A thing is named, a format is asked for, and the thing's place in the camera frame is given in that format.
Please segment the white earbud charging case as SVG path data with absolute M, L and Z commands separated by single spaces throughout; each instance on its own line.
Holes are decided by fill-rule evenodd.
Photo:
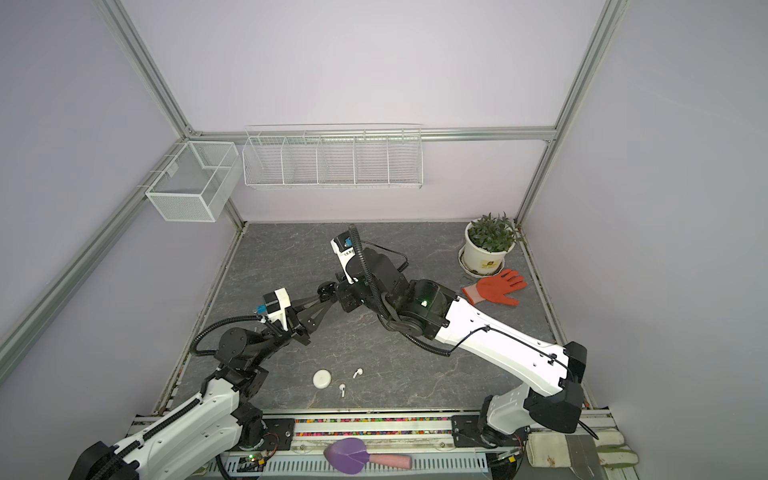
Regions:
M 312 383 L 319 390 L 328 388 L 332 383 L 331 372 L 326 369 L 317 370 L 312 377 Z

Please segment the black earbud charging case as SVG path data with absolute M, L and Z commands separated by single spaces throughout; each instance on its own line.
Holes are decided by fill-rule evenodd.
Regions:
M 337 283 L 328 281 L 320 284 L 317 288 L 317 295 L 321 302 L 331 301 L 336 299 Z

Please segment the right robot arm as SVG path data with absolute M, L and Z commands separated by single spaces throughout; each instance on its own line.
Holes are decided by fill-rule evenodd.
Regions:
M 474 423 L 453 418 L 458 445 L 522 444 L 534 424 L 564 434 L 577 430 L 587 360 L 583 345 L 537 340 L 486 315 L 437 282 L 406 279 L 385 249 L 364 247 L 354 225 L 330 245 L 342 268 L 337 294 L 345 311 L 364 306 L 386 330 L 425 351 L 448 357 L 464 350 L 521 380 L 505 394 L 487 396 Z

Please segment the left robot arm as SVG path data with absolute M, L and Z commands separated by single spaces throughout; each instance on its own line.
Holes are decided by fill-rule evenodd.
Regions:
M 198 392 L 138 433 L 111 446 L 97 442 L 88 447 L 71 478 L 185 479 L 233 447 L 259 445 L 266 426 L 250 400 L 268 375 L 262 362 L 292 340 L 308 344 L 337 299 L 320 292 L 292 304 L 270 294 L 263 314 L 219 321 L 227 330 L 209 353 L 219 364 Z M 250 319 L 260 328 L 241 325 Z

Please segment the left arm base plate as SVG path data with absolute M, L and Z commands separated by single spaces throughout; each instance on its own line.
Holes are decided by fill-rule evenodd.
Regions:
M 244 451 L 287 451 L 291 448 L 295 426 L 294 418 L 266 418 L 251 422 L 243 428 L 238 448 Z

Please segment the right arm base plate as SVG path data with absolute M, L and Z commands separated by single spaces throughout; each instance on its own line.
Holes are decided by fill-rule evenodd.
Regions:
M 458 448 L 524 447 L 531 433 L 530 426 L 521 427 L 512 434 L 500 433 L 485 425 L 479 414 L 453 415 L 450 421 L 453 443 Z

